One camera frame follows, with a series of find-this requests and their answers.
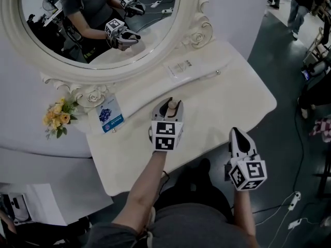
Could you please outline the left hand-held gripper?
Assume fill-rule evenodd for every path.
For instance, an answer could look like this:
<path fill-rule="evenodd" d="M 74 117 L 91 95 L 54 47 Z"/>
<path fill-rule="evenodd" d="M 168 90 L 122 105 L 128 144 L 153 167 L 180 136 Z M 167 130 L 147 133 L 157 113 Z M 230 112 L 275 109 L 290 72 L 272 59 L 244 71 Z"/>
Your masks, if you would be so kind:
<path fill-rule="evenodd" d="M 154 151 L 173 151 L 177 148 L 184 130 L 184 104 L 177 102 L 174 117 L 166 115 L 170 98 L 162 100 L 152 111 L 149 139 Z"/>

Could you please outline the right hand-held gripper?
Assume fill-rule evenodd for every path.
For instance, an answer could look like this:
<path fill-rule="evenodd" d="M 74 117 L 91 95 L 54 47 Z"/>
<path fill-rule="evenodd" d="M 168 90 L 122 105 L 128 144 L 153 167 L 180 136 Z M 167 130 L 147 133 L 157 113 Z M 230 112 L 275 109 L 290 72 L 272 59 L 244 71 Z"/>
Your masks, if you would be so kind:
<path fill-rule="evenodd" d="M 224 180 L 231 182 L 236 191 L 259 188 L 267 179 L 267 170 L 255 142 L 237 127 L 231 129 L 229 141 L 231 158 L 224 166 Z"/>

